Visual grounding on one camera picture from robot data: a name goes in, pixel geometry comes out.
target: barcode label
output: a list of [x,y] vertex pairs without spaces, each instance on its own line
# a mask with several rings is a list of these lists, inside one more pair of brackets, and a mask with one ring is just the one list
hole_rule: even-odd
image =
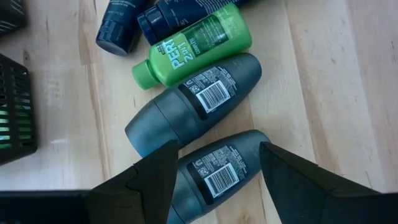
[[213,198],[216,198],[237,184],[239,182],[239,178],[238,175],[236,175],[232,164],[229,163],[217,172],[206,177],[205,182],[213,195]]
[[219,105],[222,105],[225,101],[229,100],[231,95],[229,95],[223,82],[218,80],[211,86],[199,92],[197,94],[197,98],[206,110],[206,113],[209,113],[219,107]]

